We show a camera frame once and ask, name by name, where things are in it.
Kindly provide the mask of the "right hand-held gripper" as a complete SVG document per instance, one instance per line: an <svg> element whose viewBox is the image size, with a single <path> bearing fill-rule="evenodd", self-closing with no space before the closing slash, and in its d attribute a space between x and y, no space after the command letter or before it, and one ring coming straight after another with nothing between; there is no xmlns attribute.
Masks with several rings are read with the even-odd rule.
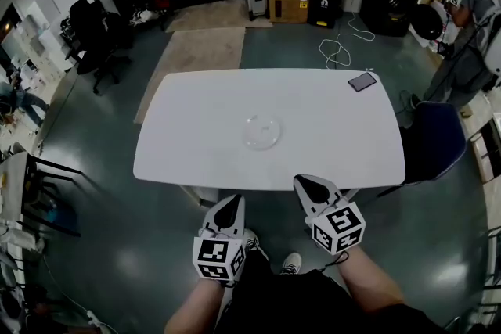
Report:
<svg viewBox="0 0 501 334"><path fill-rule="evenodd" d="M366 221L355 203L348 200L331 181L315 175L294 177L294 191L308 217L327 208L309 224L314 242L331 255L357 246L363 238Z"/></svg>

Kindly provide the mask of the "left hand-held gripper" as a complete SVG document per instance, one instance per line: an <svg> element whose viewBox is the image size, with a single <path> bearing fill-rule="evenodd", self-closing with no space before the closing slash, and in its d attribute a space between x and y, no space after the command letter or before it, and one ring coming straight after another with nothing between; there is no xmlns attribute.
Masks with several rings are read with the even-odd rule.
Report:
<svg viewBox="0 0 501 334"><path fill-rule="evenodd" d="M242 235L245 199L234 194L216 203L205 215L204 229L228 235ZM242 239L200 237L193 239L192 262L201 278L234 282L245 261Z"/></svg>

